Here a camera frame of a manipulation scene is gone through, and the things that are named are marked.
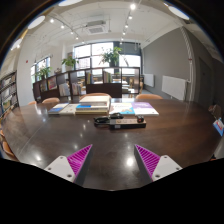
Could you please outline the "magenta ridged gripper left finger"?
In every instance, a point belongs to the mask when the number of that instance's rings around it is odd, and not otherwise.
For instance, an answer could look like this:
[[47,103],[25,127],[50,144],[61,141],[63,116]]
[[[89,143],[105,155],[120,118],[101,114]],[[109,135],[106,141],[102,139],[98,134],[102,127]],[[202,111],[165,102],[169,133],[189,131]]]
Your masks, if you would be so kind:
[[82,186],[89,168],[91,156],[92,144],[85,146],[68,157],[57,157],[45,168],[45,171]]

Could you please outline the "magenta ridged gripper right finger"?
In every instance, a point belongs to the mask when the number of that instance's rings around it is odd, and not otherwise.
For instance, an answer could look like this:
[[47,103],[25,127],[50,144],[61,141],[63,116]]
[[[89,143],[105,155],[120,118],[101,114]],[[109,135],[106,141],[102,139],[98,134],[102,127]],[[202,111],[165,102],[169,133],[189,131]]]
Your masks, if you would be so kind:
[[134,146],[134,155],[141,173],[151,181],[159,180],[182,169],[168,155],[159,156],[140,145]]

